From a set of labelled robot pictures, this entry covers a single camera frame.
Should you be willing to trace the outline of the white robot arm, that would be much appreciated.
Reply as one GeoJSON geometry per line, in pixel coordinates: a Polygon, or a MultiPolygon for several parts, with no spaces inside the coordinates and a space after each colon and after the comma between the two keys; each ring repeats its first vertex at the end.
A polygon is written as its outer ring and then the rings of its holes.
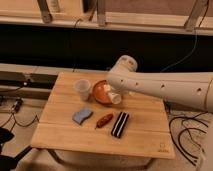
{"type": "Polygon", "coordinates": [[[106,76],[117,91],[133,91],[213,113],[213,72],[139,73],[122,55],[106,76]]]}

